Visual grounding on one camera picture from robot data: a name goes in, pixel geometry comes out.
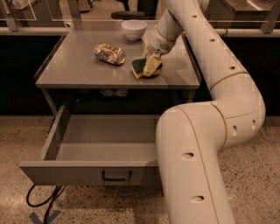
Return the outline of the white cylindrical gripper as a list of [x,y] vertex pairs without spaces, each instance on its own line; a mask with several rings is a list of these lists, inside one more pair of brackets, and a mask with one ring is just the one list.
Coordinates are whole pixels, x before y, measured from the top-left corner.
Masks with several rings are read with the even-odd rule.
[[148,44],[143,51],[143,57],[147,58],[143,68],[144,77],[160,74],[162,60],[159,54],[169,53],[182,32],[183,28],[178,20],[168,10],[165,10],[152,30]]

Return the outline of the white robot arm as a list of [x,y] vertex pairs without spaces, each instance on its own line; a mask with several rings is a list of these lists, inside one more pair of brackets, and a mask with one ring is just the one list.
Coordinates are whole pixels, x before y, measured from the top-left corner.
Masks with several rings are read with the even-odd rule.
[[156,152],[170,224],[235,224],[218,151],[262,127],[265,105],[246,68],[207,22],[198,0],[165,0],[146,52],[167,54],[185,34],[211,101],[167,109],[156,127]]

